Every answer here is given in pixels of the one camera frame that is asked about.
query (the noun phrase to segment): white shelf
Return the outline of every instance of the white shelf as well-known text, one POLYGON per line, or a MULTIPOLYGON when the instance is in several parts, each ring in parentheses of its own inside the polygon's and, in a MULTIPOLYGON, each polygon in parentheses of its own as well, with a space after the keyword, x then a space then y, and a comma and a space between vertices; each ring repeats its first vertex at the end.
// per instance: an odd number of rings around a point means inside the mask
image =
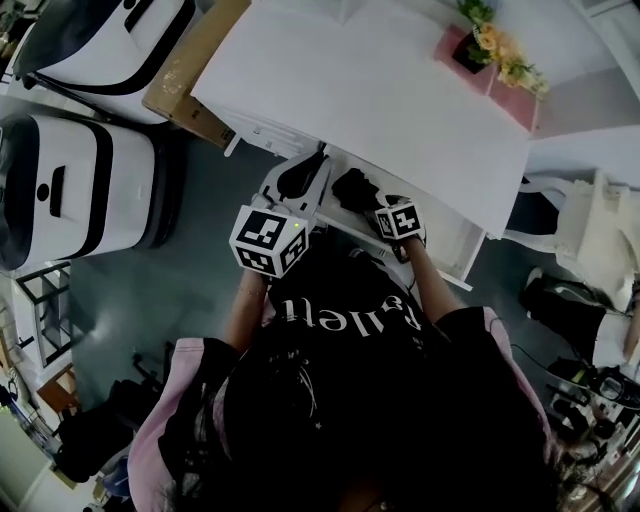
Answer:
POLYGON ((366 0, 258 0, 299 14, 344 25, 366 0))
POLYGON ((640 9, 629 0, 570 0, 607 45, 640 99, 640 9))
POLYGON ((334 147, 325 152, 333 160, 333 170, 322 204, 316 212, 319 220, 392 254, 391 248, 377 237, 364 218, 342 208, 331 192, 333 183, 349 169, 360 169, 386 194, 409 197, 418 204, 427 230, 427 249, 440 274, 449 282, 471 290, 464 281, 480 250, 485 231, 436 198, 374 165, 334 147))

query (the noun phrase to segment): concrete floor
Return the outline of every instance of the concrete floor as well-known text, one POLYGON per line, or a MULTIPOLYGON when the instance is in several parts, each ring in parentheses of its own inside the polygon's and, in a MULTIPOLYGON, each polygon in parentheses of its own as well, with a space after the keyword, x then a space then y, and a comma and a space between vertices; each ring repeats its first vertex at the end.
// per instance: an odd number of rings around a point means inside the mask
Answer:
MULTIPOLYGON (((103 401, 115 380, 139 380, 131 363, 134 352, 160 369, 165 341, 217 337, 224 329, 240 276, 228 237, 239 206, 251 200, 278 160, 242 143, 231 158, 225 158, 207 142, 186 135, 176 138, 187 151, 186 180, 181 212, 168 243, 155 250, 121 251, 72 264, 72 320, 86 333, 73 347, 73 360, 80 399, 87 408, 103 401)), ((553 211, 543 199, 528 197, 517 202, 512 221, 534 232, 544 230, 553 211)), ((487 240, 468 279, 474 290, 455 290, 469 305, 492 306, 512 343, 547 365, 559 354, 570 356, 571 350, 558 336, 527 319, 518 303, 536 265, 555 267, 549 255, 508 241, 487 240)), ((522 353, 514 353, 533 386, 545 395, 545 373, 522 353)))

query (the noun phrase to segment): cable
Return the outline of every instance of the cable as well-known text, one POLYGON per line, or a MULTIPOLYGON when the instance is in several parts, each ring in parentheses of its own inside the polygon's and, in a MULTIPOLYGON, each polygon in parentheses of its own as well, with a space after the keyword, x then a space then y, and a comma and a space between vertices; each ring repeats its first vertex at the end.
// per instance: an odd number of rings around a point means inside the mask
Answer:
POLYGON ((549 370, 547 370, 546 367, 544 367, 542 364, 540 364, 538 361, 536 361, 533 358, 533 356, 531 354, 529 354, 529 352, 527 352, 525 349, 523 349, 520 345, 516 345, 515 343, 512 343, 511 346, 520 349, 525 356, 527 356, 529 359, 531 359, 536 365, 538 365, 540 368, 542 368, 546 373, 549 373, 549 370))

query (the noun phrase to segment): white cabinet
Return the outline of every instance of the white cabinet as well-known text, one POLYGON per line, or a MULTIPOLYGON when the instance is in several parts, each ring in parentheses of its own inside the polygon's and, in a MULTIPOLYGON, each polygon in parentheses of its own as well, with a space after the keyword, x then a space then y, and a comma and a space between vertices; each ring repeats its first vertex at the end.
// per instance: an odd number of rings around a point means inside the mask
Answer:
POLYGON ((640 99, 640 8, 630 0, 571 0, 600 35, 640 99))
POLYGON ((465 280, 485 239, 484 230, 435 197, 379 167, 331 146, 327 148, 326 154, 333 160, 333 170, 322 203, 316 212, 319 220, 386 253, 389 260, 385 260, 385 264, 395 262, 391 247, 378 238, 364 217, 342 208, 340 201, 331 192, 333 183, 349 169, 360 169, 386 194, 410 197, 418 205, 427 230, 427 249, 440 275, 464 290, 471 290, 471 286, 466 284, 465 280))
POLYGON ((366 0, 257 0, 295 10, 319 20, 344 24, 366 0))
POLYGON ((319 141, 292 128, 231 108, 213 105, 211 109, 242 140, 276 156, 293 158, 318 148, 319 141))

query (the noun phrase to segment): white chair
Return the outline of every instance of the white chair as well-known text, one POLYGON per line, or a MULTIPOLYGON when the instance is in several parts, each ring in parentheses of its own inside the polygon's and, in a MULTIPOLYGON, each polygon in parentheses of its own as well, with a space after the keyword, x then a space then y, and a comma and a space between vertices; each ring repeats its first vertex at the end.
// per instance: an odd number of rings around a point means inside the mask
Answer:
POLYGON ((555 190, 565 196, 557 231, 530 235, 506 230, 503 238, 555 254, 558 265, 603 291, 615 309, 625 312, 639 268, 640 193, 609 185, 600 170, 593 184, 550 177, 529 179, 520 192, 555 190))

